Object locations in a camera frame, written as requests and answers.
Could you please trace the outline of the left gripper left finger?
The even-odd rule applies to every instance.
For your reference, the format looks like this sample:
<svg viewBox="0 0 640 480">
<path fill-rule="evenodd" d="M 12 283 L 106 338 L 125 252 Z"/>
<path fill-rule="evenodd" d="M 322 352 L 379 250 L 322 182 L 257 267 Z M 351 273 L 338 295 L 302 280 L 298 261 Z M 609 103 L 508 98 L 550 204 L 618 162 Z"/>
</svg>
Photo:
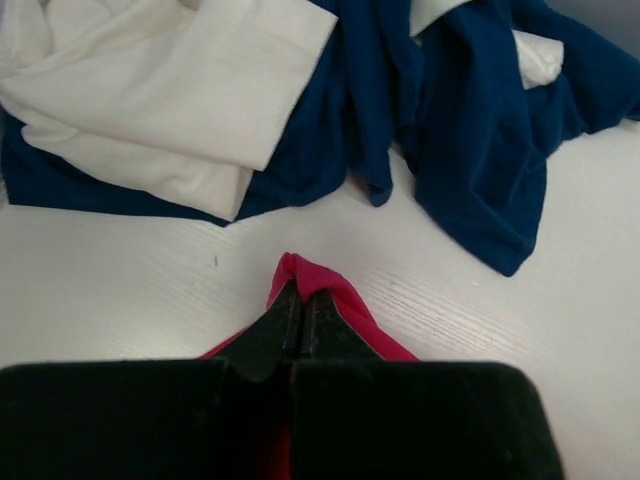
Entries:
<svg viewBox="0 0 640 480">
<path fill-rule="evenodd" d="M 195 359 L 22 364 L 1 372 L 5 479 L 287 479 L 283 369 L 292 282 Z"/>
</svg>

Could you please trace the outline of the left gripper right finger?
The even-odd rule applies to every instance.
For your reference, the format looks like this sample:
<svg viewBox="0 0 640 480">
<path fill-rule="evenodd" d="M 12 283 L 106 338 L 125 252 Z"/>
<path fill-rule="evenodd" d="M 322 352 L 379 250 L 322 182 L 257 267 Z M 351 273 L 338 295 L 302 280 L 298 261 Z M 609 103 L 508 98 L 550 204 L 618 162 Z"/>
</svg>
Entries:
<svg viewBox="0 0 640 480">
<path fill-rule="evenodd" d="M 502 363 L 300 360 L 295 479 L 561 479 L 538 391 Z"/>
</svg>

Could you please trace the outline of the pink t shirt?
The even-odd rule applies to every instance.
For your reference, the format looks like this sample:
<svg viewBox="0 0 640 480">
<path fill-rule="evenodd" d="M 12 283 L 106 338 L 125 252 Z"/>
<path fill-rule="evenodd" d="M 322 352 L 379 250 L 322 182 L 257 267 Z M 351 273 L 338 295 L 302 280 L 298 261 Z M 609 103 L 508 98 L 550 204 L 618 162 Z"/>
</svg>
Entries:
<svg viewBox="0 0 640 480">
<path fill-rule="evenodd" d="M 416 358 L 342 275 L 294 253 L 280 258 L 263 315 L 204 357 L 227 360 L 245 382 L 230 432 L 235 479 L 290 478 L 295 362 Z"/>
</svg>

